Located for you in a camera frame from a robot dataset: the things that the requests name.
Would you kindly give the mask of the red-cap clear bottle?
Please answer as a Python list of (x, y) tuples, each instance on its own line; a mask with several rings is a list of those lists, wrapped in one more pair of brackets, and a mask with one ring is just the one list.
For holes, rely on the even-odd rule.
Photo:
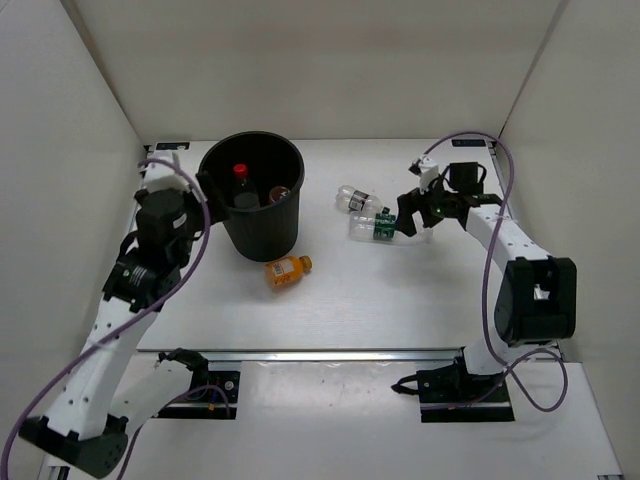
[(239, 163), (233, 166), (235, 184), (233, 189), (234, 207), (241, 210), (254, 210), (260, 207), (257, 189), (249, 178), (249, 169), (246, 164)]

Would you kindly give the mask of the large clear green-label bottle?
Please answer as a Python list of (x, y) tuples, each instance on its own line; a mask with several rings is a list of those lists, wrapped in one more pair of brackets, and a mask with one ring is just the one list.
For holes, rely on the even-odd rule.
[(389, 213), (376, 213), (371, 216), (364, 212), (352, 212), (349, 219), (349, 238), (354, 241), (381, 245), (413, 246), (430, 243), (433, 237), (431, 229), (418, 231), (407, 236), (396, 229), (396, 216)]

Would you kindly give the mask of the orange juice bottle fruit label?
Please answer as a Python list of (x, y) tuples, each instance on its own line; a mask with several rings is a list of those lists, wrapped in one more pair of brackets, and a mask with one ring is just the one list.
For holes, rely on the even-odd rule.
[(273, 187), (268, 194), (268, 202), (269, 204), (275, 204), (284, 198), (286, 198), (290, 194), (290, 189), (285, 186), (275, 186)]

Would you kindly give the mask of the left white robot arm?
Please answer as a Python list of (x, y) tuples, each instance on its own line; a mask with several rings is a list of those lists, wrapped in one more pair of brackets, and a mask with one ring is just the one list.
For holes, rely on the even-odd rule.
[(124, 392), (122, 376), (139, 341), (194, 274), (209, 240), (206, 198), (181, 169), (147, 175), (135, 195), (136, 228), (121, 244), (81, 354), (49, 383), (63, 389), (45, 413), (28, 407), (9, 438), (21, 438), (95, 479), (125, 469), (141, 427), (166, 405), (210, 388), (208, 361), (177, 348)]

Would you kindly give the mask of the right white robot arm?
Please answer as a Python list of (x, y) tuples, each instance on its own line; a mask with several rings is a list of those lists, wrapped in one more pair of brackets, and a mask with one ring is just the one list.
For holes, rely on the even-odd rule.
[(396, 228), (417, 233), (421, 216), (431, 229), (454, 219), (487, 252), (487, 268), (502, 274), (491, 319), (483, 337), (462, 351), (464, 365), (449, 375), (449, 387), (470, 400), (496, 375), (539, 346), (572, 337), (576, 330), (577, 267), (537, 245), (508, 215), (503, 199), (484, 190), (486, 169), (477, 162), (458, 162), (445, 169), (426, 157), (409, 168), (418, 187), (398, 197)]

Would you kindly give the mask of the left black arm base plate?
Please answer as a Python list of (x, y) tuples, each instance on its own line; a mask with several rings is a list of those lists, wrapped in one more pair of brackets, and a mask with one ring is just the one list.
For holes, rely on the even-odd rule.
[(190, 373), (187, 393), (157, 414), (161, 419), (234, 420), (237, 415), (241, 372), (238, 366), (219, 366), (201, 353), (175, 349), (160, 352), (157, 365), (178, 362)]

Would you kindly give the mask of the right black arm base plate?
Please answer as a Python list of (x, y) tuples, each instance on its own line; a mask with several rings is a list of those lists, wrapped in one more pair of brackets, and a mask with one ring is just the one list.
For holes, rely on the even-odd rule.
[(462, 357), (447, 366), (417, 370), (399, 379), (391, 389), (400, 395), (418, 397), (423, 424), (515, 420), (505, 375), (471, 374)]

